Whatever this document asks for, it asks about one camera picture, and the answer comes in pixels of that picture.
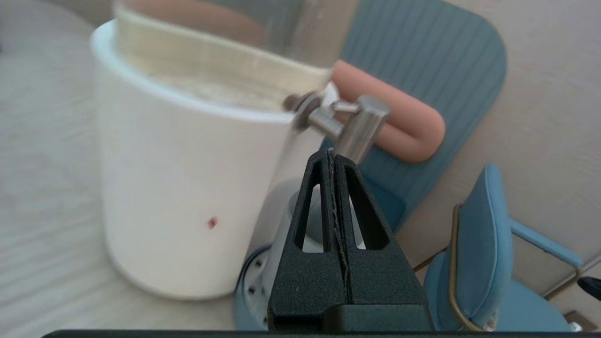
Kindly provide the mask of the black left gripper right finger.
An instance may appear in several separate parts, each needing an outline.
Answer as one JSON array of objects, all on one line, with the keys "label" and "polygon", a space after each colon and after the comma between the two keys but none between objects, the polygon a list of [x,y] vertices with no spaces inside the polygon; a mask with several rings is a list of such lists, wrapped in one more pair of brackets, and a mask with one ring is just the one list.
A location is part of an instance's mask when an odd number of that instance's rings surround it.
[{"label": "black left gripper right finger", "polygon": [[433,331],[425,292],[358,167],[335,156],[346,303],[333,331]]}]

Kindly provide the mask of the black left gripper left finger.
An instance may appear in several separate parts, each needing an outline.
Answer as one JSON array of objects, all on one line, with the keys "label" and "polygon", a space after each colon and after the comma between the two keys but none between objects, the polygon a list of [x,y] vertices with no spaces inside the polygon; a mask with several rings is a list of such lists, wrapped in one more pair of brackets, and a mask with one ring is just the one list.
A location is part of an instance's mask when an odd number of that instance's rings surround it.
[{"label": "black left gripper left finger", "polygon": [[[270,331],[320,331],[324,312],[347,301],[334,163],[330,150],[318,151],[307,162],[268,302]],[[303,243],[316,186],[323,251],[308,253]]]}]

